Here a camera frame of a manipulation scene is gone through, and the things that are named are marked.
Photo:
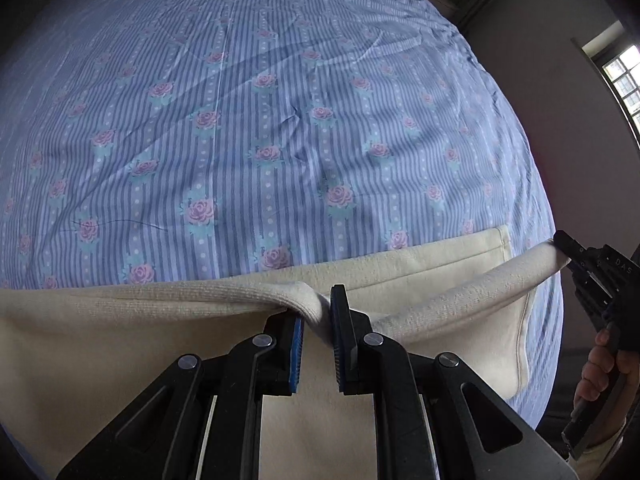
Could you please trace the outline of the white right sleeve forearm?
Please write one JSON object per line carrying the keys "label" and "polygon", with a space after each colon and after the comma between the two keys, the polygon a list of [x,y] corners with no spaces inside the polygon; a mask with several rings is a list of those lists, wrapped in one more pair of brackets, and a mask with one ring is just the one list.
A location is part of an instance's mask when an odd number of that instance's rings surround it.
{"label": "white right sleeve forearm", "polygon": [[592,448],[587,448],[578,460],[573,457],[567,459],[570,468],[575,471],[580,480],[593,480],[604,471],[605,466],[612,460],[624,442],[625,424],[608,440]]}

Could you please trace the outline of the right hand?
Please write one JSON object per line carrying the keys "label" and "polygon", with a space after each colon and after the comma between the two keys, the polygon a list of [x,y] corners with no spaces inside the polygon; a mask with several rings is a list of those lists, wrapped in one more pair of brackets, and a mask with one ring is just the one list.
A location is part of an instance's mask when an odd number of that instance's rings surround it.
{"label": "right hand", "polygon": [[579,401],[595,401],[608,388],[608,374],[614,367],[620,371],[625,379],[620,396],[612,411],[599,429],[597,442],[604,441],[616,434],[624,426],[626,416],[634,404],[639,385],[639,356],[637,353],[620,350],[613,356],[608,343],[612,332],[605,328],[596,336],[596,343],[588,354],[588,360],[582,367],[580,381],[574,395],[574,406]]}

